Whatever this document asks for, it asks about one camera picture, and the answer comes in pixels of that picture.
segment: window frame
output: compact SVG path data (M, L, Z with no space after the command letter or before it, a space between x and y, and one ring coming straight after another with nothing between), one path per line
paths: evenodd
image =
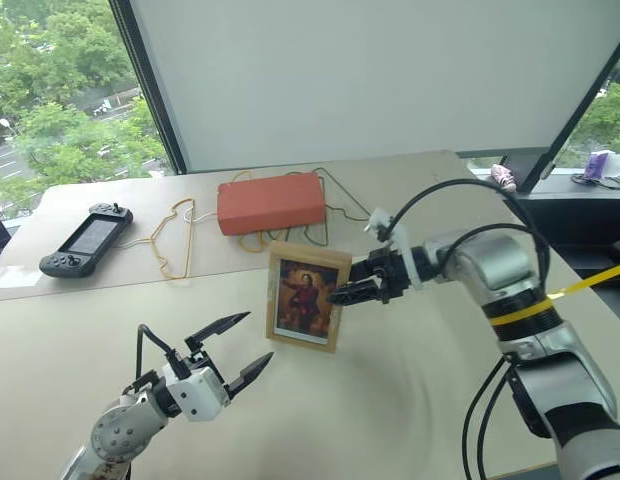
M552 169L554 169L554 159L561 151L561 148L568 140L568 137L572 134L572 131L576 128L577 124L583 117L583 115L590 107L599 89L605 83L606 79L610 75L610 72L615 67L620 59L620 41L617 47L614 49L610 58L603 66L599 75L590 86L590 89L586 92L585 96L577 105L574 113L570 116L564 127L557 135L557 138L552 142L550 147L545 153L538 155L537 157L527 155L507 155L501 161L501 164L509 168L512 171L515 182L517 183L517 191L519 193L527 194L537 185L541 178L545 178Z
M109 0L109 3L117 27L119 27L121 39L132 62L132 68L137 75L141 91L157 126L159 137L168 154L168 160L172 164L174 172L177 175L183 175L187 173L186 164L152 70L132 4L129 0Z

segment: wooden picture frame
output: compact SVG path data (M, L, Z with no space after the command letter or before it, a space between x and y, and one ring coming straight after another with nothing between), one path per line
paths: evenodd
M266 337L334 353L341 307L327 296L348 281L351 265L346 253L271 242Z

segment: purple object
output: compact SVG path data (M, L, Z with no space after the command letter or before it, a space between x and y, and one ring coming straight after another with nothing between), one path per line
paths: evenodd
M603 167L608 159L608 152L593 152L586 163L586 170L583 172L584 178L590 180L600 180L603 176Z

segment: car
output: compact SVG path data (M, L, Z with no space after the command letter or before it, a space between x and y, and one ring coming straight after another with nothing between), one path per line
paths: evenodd
M108 113L110 110L111 108L109 108L105 103L102 103L92 111L92 115L98 117L99 115L104 115Z
M108 155L111 151L112 150L110 148L110 145L104 145L103 147L99 149L99 151L97 152L97 155L103 158L106 155Z

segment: table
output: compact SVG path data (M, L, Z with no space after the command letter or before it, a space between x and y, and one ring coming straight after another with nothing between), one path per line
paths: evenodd
M465 207L509 216L484 200ZM443 228L436 213L408 222ZM228 380L272 350L270 365L214 422L174 419L135 461L133 478L461 479L463 415L498 357L463 287L429 283L386 306L344 309L330 355L265 338L266 275L257 268L0 301L0 478L57 478L130 383L138 323L185 349L182 339L208 322L251 310L207 351ZM549 289L577 280L554 254ZM620 322L590 290L557 308L607 375L620 412ZM149 344L144 353L146 369L165 363ZM552 443L528 433L507 393L485 452L490 475L554 459Z
M396 212L413 195L434 183L448 178L471 176L459 158L448 151L350 162L268 167L254 169L253 175L263 178L282 175L291 170L310 171L318 166L331 172L370 211L380 206L389 212ZM159 179L60 185L49 189L39 208L15 234L0 258L0 279L6 279L8 269L18 269L26 276L25 286L0 288L0 299L162 280L157 260L149 245L108 252L96 272L82 279L40 276L39 260L56 251L85 219L91 205L118 202L130 208L134 214L134 223L121 238L120 241L124 243L150 235L161 219L170 213L170 206L184 198L192 197L196 200L198 215L214 212L217 186L231 181L234 175L235 172L215 172ZM351 215L361 216L356 205L330 179L326 179L326 199L332 206L345 208ZM499 203L494 201L494 193L489 190L472 187L449 189L429 198L420 208L410 212L406 222L408 233L416 244L441 231L508 221L511 215ZM361 223L345 220L338 212L328 212L328 222L332 249L364 255L379 245L375 239L361 233ZM185 222L175 220L166 225L157 241L160 252L170 259L171 269L175 273L182 272L186 234ZM312 226L311 234L317 239L322 238L322 228ZM304 242L299 232L292 239ZM196 225L190 269L193 276L263 268L266 265L267 253L250 254L242 251L236 237L221 234L215 219Z

